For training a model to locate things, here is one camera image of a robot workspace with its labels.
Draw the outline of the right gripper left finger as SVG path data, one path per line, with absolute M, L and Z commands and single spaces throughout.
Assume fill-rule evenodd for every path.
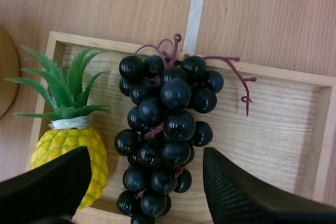
M 72 223 L 90 181 L 86 147 L 3 181 L 1 223 Z

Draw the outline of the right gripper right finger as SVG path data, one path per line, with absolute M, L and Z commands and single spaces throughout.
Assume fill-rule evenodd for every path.
M 335 223 L 335 208 L 288 193 L 246 172 L 213 147 L 203 184 L 214 223 Z

